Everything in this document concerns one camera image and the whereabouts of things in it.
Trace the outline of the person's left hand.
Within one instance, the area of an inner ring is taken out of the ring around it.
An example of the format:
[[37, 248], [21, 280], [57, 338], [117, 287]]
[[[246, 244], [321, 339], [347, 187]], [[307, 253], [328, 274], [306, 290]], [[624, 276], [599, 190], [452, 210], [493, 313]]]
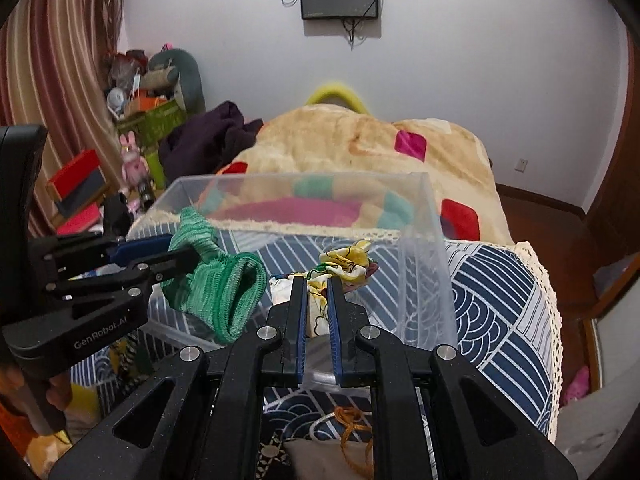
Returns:
[[66, 429], [65, 409], [72, 400], [70, 371], [39, 379], [24, 375], [14, 364], [1, 364], [1, 401], [25, 415], [40, 436], [52, 436]]

